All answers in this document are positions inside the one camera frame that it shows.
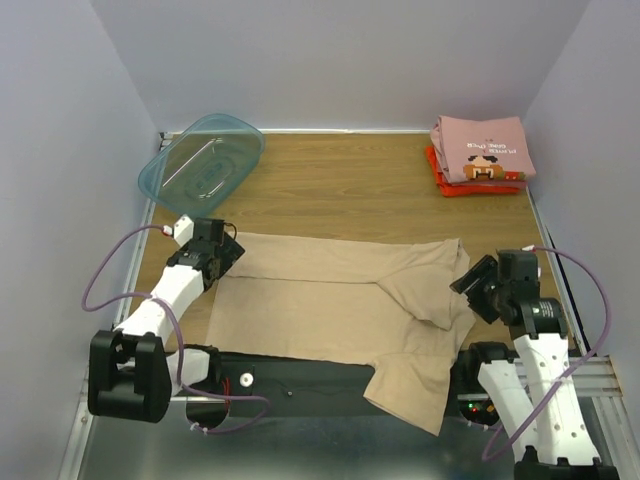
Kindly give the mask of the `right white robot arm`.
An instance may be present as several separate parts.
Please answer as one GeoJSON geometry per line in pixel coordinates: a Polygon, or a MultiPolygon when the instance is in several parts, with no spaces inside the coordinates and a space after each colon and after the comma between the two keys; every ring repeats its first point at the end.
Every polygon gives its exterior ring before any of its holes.
{"type": "Polygon", "coordinates": [[[594,353],[570,356],[561,303],[541,295],[539,250],[499,250],[451,283],[482,320],[506,325],[513,342],[476,342],[461,351],[453,389],[487,396],[508,437],[515,478],[616,479],[590,437],[573,379],[594,353]]]}

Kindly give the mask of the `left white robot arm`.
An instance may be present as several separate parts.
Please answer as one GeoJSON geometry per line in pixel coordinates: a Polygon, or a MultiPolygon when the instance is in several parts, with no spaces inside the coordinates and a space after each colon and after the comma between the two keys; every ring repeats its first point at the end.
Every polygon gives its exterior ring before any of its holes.
{"type": "Polygon", "coordinates": [[[90,342],[87,404],[91,414],[159,422],[172,397],[193,386],[199,393],[230,390],[215,347],[184,342],[179,320],[244,254],[221,219],[180,217],[159,231],[178,250],[160,280],[138,293],[138,308],[90,342]]]}

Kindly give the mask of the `beige t shirt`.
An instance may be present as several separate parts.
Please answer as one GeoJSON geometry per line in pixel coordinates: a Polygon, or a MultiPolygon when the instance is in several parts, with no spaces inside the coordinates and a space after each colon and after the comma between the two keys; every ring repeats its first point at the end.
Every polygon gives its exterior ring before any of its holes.
{"type": "Polygon", "coordinates": [[[364,396],[431,434],[475,318],[451,284],[469,268],[458,239],[381,244],[243,232],[219,281],[206,340],[223,351],[374,370],[364,396]]]}

